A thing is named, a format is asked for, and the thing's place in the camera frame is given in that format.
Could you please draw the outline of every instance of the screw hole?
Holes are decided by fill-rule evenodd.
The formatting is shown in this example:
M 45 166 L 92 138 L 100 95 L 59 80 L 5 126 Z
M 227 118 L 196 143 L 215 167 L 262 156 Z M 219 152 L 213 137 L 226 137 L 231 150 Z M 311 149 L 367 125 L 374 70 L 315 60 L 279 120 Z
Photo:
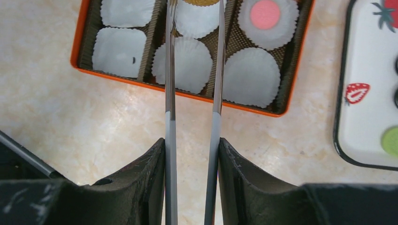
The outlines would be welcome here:
M 113 181 L 112 181 L 111 179 L 109 179 L 109 178 L 102 178 L 102 179 L 100 179 L 99 181 L 95 182 L 95 183 L 93 184 L 93 186 L 106 185 L 106 184 L 110 184 L 110 183 L 112 183 L 112 182 L 113 182 Z

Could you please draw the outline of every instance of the green circle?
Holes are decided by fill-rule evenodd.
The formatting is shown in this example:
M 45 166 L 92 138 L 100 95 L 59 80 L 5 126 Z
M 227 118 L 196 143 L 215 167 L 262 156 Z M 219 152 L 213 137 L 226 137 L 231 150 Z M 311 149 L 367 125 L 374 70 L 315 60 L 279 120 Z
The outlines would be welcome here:
M 398 127 L 388 129 L 382 137 L 383 149 L 394 156 L 398 156 Z

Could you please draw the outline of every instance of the marble countertop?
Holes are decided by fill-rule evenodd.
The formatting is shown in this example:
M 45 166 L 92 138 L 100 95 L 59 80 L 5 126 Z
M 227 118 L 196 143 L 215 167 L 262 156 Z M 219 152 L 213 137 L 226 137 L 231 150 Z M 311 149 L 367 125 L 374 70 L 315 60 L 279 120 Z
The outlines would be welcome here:
M 345 162 L 332 127 L 349 0 L 317 0 L 289 112 L 223 108 L 222 136 L 272 175 L 306 182 L 398 183 L 398 172 Z M 164 137 L 164 93 L 82 74 L 69 64 L 80 0 L 0 1 L 0 129 L 83 185 Z M 176 98 L 180 224 L 202 224 L 212 105 Z M 222 224 L 218 196 L 216 224 Z

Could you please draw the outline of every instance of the pink candy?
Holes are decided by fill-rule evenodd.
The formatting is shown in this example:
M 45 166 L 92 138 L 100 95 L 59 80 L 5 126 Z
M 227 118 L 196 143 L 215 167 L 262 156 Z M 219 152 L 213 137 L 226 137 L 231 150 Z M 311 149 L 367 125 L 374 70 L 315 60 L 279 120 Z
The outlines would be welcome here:
M 260 30 L 273 28 L 279 21 L 281 11 L 272 0 L 258 1 L 250 11 L 250 20 L 254 27 Z

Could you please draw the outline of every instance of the black tray rim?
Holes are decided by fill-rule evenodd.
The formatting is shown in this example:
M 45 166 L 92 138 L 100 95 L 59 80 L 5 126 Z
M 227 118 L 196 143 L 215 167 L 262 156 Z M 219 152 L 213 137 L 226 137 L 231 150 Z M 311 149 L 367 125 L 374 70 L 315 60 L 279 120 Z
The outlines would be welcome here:
M 342 52 L 342 56 L 341 56 L 341 68 L 340 68 L 340 78 L 339 78 L 339 85 L 338 85 L 338 91 L 337 91 L 335 123 L 334 123 L 334 127 L 333 127 L 333 143 L 334 143 L 334 146 L 335 146 L 336 151 L 339 154 L 339 156 L 350 164 L 353 164 L 356 166 L 361 166 L 361 167 L 367 167 L 367 168 L 398 171 L 398 167 L 365 164 L 365 163 L 360 163 L 360 162 L 354 160 L 353 158 L 349 157 L 347 154 L 344 153 L 343 149 L 340 146 L 339 140 L 338 140 L 338 131 L 339 131 L 339 125 L 340 125 L 340 114 L 341 114 L 341 104 L 342 104 L 341 101 L 343 99 L 345 66 L 346 66 L 346 61 L 347 61 L 348 42 L 349 42 L 349 38 L 350 38 L 351 16 L 352 16 L 352 10 L 353 10 L 356 2 L 357 2 L 357 0 L 350 0 L 350 3 L 347 8 L 346 18 L 345 18 L 343 52 Z

